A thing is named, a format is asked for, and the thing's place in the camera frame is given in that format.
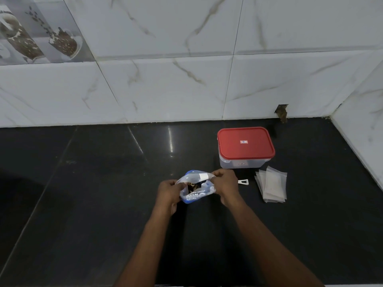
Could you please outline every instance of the person's right hand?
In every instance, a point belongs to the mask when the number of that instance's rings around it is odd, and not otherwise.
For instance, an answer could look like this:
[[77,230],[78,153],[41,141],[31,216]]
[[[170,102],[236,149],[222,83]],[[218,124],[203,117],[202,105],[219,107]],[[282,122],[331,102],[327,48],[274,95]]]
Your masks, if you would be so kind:
[[218,169],[214,171],[216,177],[210,179],[214,184],[216,193],[221,196],[221,202],[224,206],[228,206],[228,203],[232,200],[240,198],[238,191],[238,178],[231,169]]

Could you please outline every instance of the red lid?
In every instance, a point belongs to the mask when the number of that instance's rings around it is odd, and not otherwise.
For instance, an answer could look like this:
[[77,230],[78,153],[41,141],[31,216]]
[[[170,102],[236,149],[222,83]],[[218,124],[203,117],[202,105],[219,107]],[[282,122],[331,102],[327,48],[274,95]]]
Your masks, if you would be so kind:
[[275,149],[263,127],[226,128],[218,131],[219,153],[224,159],[271,159]]

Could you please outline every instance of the forearm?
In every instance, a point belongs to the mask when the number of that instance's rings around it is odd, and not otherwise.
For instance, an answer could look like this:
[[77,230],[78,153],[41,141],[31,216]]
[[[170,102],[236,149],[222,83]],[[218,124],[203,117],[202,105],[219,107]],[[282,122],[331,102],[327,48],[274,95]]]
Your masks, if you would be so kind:
[[169,210],[154,208],[115,287],[154,286],[169,219]]
[[269,286],[323,287],[319,279],[278,241],[241,197],[232,200],[228,208],[256,256]]

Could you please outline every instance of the person's right arm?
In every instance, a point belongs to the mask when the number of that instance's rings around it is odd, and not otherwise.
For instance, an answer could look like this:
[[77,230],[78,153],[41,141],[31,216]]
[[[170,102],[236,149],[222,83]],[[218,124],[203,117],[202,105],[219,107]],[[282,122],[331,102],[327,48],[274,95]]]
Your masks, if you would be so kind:
[[270,287],[311,287],[322,282],[268,230],[247,206],[238,191],[238,178],[230,169],[213,172],[221,202],[230,210],[238,228],[254,253],[266,283]]

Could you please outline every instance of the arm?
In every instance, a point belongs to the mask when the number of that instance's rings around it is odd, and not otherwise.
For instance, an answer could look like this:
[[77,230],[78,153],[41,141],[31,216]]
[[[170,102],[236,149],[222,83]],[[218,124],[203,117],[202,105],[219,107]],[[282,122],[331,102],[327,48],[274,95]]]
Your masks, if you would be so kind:
[[255,215],[242,199],[238,191],[238,178],[234,171],[220,169],[214,171],[212,179],[221,202],[230,210],[238,228],[254,253],[267,284],[282,286],[324,285],[302,264]]
[[167,180],[158,187],[156,204],[130,261],[114,287],[154,286],[170,217],[177,210],[183,183]]

